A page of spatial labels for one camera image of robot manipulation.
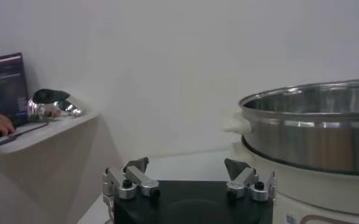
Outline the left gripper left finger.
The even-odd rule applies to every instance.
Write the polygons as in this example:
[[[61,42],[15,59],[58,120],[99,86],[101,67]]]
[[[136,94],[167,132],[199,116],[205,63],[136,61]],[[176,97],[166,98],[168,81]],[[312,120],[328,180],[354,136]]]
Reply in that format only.
[[[149,158],[144,157],[129,161],[121,169],[115,167],[106,168],[102,174],[103,195],[131,200],[136,197],[137,189],[139,189],[144,196],[149,198],[158,197],[160,194],[159,182],[145,174],[148,164]]]

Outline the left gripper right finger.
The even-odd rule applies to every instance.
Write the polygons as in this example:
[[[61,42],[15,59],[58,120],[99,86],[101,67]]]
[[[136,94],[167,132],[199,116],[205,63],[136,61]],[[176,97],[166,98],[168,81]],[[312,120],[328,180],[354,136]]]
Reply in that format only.
[[[266,182],[259,179],[257,170],[245,162],[226,158],[225,167],[230,180],[226,182],[226,194],[229,201],[250,197],[253,201],[275,200],[277,195],[277,177],[275,172]]]

